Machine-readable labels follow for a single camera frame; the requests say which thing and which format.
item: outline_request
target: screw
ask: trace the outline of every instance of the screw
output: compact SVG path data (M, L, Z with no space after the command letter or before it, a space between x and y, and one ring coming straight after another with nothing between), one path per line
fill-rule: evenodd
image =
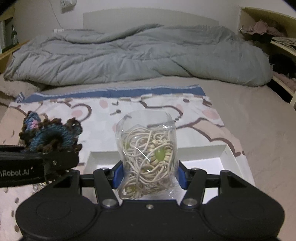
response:
M153 209L154 206L153 206L152 204L147 204L147 205L146 205L146 208L148 208L148 209Z
M113 207L117 204L116 200L108 198L102 201L102 204L106 207Z
M192 207L197 204L197 200L195 200L193 198L186 198L183 200L183 204L185 204L188 207Z

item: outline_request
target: white cardboard tray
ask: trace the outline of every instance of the white cardboard tray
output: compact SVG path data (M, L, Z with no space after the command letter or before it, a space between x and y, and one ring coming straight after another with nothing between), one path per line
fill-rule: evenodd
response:
M188 168L197 167L205 170L208 174L220 174L221 170L229 170L239 177L243 178L241 170L238 166L232 151L228 145L212 145L202 147L178 148L178 159ZM120 160L118 152L90 152L84 174L91 174L94 170L108 167L112 168ZM185 192L180 187L174 189L173 198L178 203L182 200ZM203 203L207 203L210 199L217 196L217 188L207 188ZM91 201L96 202L95 193L93 189L83 190L83 195ZM161 199L172 198L170 196L161 196Z

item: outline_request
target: blue border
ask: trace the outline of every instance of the blue border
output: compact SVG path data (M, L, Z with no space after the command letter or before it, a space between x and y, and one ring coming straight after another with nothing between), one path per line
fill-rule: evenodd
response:
M96 89L80 92L73 92L61 95L45 95L41 93L34 93L28 98L21 101L21 103L31 103L48 99L60 98L92 98L92 97L106 97L106 98L120 98L120 97L137 97L145 94L177 94L189 93L194 95L205 96L203 89L199 85L190 85L186 87L171 87L171 86L156 86L156 87L140 87L140 88L108 88Z

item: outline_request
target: glass bottle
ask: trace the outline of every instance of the glass bottle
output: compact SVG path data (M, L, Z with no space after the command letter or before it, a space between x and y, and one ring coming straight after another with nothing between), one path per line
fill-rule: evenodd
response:
M17 39L17 32L15 31L15 27L12 25L12 33L11 33L11 40L12 40L12 45L17 45L18 39Z

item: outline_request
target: blanket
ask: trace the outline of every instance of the blanket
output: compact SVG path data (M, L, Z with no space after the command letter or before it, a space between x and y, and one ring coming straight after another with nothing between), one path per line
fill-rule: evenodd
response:
M61 118L63 122L76 117L81 121L83 133L79 143L78 169L83 172L91 151L116 151L116 124L126 114L135 110L160 110L169 113L175 121L178 147L228 144L239 165L243 178L254 184L240 141L224 126L209 97L199 86L181 89L166 87L144 89L106 89L90 92L91 98L53 98L31 103L11 103L0 129L0 143L17 145L22 121L29 110L36 111L41 118ZM0 240L18 240L21 237L15 221L18 205L36 189L35 185L0 189Z
M272 72L261 49L226 27L154 24L118 33L67 30L37 36L13 54L4 76L54 86L161 76L260 86Z

